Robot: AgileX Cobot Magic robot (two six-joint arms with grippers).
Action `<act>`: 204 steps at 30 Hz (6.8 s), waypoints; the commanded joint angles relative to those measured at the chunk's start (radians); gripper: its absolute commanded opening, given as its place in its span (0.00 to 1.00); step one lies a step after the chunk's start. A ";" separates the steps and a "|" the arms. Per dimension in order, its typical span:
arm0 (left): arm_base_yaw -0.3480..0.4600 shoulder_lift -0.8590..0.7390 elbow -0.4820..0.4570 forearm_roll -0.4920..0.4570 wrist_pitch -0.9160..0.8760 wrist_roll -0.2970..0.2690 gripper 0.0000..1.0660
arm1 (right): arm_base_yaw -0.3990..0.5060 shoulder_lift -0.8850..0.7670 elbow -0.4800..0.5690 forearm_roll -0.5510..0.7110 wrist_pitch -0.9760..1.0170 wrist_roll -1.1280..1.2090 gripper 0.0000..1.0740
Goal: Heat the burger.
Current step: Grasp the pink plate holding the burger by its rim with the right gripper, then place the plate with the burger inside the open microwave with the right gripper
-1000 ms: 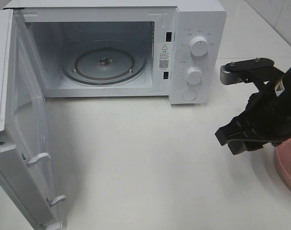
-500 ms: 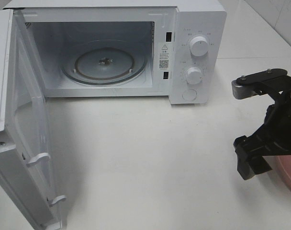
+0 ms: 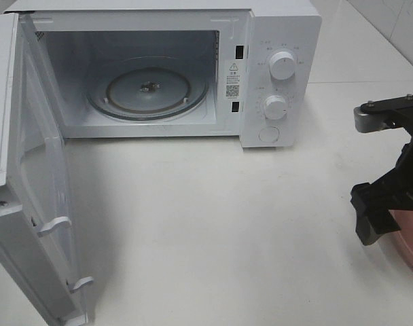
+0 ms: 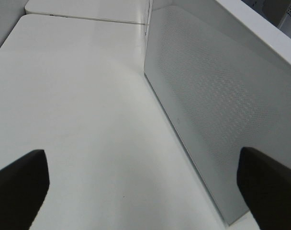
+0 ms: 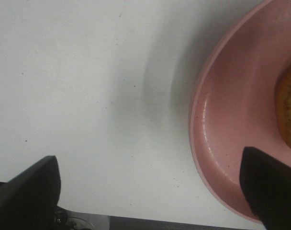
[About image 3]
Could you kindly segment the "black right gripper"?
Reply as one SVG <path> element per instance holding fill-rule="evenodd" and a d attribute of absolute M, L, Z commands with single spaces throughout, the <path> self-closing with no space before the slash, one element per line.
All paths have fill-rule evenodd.
<path fill-rule="evenodd" d="M 413 211 L 413 135 L 401 150 L 395 167 L 379 178 L 378 183 L 360 183 L 351 190 L 355 232 L 364 246 L 401 230 L 389 209 Z"/>

